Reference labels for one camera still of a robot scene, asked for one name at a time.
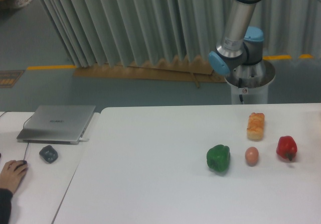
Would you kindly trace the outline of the person's bare hand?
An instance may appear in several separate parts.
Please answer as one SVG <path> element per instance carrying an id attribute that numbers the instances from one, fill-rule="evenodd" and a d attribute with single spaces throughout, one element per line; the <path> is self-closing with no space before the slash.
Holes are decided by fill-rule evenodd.
<path id="1" fill-rule="evenodd" d="M 14 171 L 15 167 L 21 163 L 21 160 L 10 160 L 5 163 L 1 171 L 1 188 L 8 189 L 14 195 L 22 179 L 24 178 L 28 164 Z"/>

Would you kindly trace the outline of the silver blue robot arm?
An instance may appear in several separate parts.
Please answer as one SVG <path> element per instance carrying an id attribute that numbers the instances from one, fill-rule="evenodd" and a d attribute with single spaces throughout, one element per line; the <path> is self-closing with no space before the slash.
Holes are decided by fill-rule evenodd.
<path id="1" fill-rule="evenodd" d="M 242 64 L 259 63 L 263 50 L 320 58 L 320 0 L 231 0 L 210 65 L 227 75 Z"/>

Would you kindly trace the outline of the dark sleeved forearm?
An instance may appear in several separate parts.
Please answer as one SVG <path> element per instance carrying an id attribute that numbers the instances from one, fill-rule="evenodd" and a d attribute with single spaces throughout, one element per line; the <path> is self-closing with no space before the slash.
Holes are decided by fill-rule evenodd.
<path id="1" fill-rule="evenodd" d="M 1 224 L 8 224 L 12 210 L 12 197 L 13 194 L 8 189 L 1 188 Z"/>

